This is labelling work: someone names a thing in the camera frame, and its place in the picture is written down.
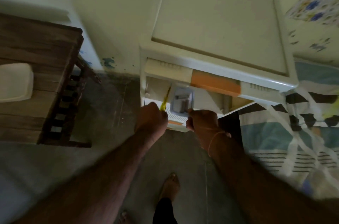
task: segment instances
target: floral curtain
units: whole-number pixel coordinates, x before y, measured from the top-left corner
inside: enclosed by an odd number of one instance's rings
[[[339,25],[339,0],[299,0],[287,13],[292,19]]]

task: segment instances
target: foot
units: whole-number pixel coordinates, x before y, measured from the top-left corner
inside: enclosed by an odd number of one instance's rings
[[[123,213],[121,213],[120,218],[119,218],[119,224],[133,224],[133,222],[131,221],[129,215],[127,214],[126,211],[124,211]]]
[[[172,173],[166,180],[162,187],[159,200],[162,198],[169,198],[171,202],[174,201],[175,196],[180,190],[180,183],[178,176]]]

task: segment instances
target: person's left arm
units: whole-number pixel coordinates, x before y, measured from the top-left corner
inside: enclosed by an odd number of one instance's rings
[[[15,224],[112,224],[137,168],[165,132],[168,119],[155,103],[141,108],[136,132],[94,166],[57,188]]]

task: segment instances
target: gray tile floor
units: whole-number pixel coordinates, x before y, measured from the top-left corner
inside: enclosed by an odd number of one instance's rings
[[[133,133],[140,107],[139,80],[102,76],[87,84],[73,140],[91,140],[92,148],[0,145],[0,223],[8,223],[40,197]],[[173,203],[178,223],[244,223],[213,162],[192,132],[168,130],[146,154],[121,210],[136,224],[152,222],[163,181],[171,173],[181,190]]]

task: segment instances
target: person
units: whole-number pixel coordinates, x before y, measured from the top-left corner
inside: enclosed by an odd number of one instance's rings
[[[214,112],[189,113],[186,126],[213,159],[225,184],[249,223],[339,223],[320,203],[277,179],[244,153],[218,127]],[[164,134],[167,114],[155,103],[141,108],[135,133],[96,164],[37,203],[15,224],[112,224],[137,168],[150,147]],[[180,189],[178,177],[165,181],[153,223],[176,223],[172,201]],[[123,214],[121,222],[129,222]]]

